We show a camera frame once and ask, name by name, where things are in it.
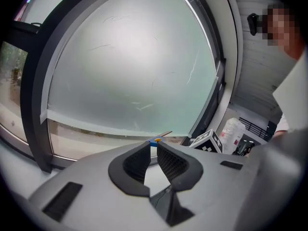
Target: blue object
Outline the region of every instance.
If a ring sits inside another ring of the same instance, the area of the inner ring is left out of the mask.
[[[157,136],[157,137],[151,138],[151,139],[149,139],[149,140],[147,140],[147,141],[150,142],[150,145],[151,145],[151,146],[157,147],[157,142],[155,141],[155,139],[157,139],[157,138],[160,138],[162,141],[164,141],[164,138],[161,137],[161,136]]]

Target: metal railing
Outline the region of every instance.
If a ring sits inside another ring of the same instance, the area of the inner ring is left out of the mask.
[[[240,117],[240,122],[242,122],[246,129],[254,134],[256,134],[257,136],[259,136],[261,139],[265,140],[265,141],[269,141],[272,137],[273,134],[270,134],[268,132],[266,132],[265,130],[263,130],[262,128],[256,126],[255,124],[243,119]]]

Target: person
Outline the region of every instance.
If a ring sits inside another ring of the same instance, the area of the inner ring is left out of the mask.
[[[268,6],[262,16],[263,36],[272,45],[276,45],[287,55],[298,61],[305,49],[305,41],[300,35],[298,20],[291,9],[284,4]],[[273,137],[289,130],[288,122],[282,115]]]

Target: black and white pattern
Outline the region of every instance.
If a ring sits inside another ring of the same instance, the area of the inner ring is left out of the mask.
[[[189,147],[207,152],[223,153],[223,145],[212,129],[198,136]]]

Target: curved window frame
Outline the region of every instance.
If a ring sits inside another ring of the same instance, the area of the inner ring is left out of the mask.
[[[21,84],[21,115],[28,145],[15,143],[14,135],[0,135],[13,147],[32,157],[46,172],[52,167],[64,168],[76,161],[54,155],[51,146],[47,114],[42,107],[47,107],[48,91],[53,69],[68,42],[70,35],[78,28],[84,18],[107,0],[63,0],[47,17],[31,40],[26,40],[29,49],[24,66]],[[222,44],[213,14],[205,0],[186,0],[193,9],[199,23],[203,27],[211,47],[216,67],[217,81],[211,90],[204,110],[201,112],[190,134],[192,138],[204,132],[209,124],[205,123],[213,116],[223,94],[225,85],[225,59]],[[190,138],[186,137],[182,145],[188,145]],[[157,163],[157,157],[151,158],[151,164]]]

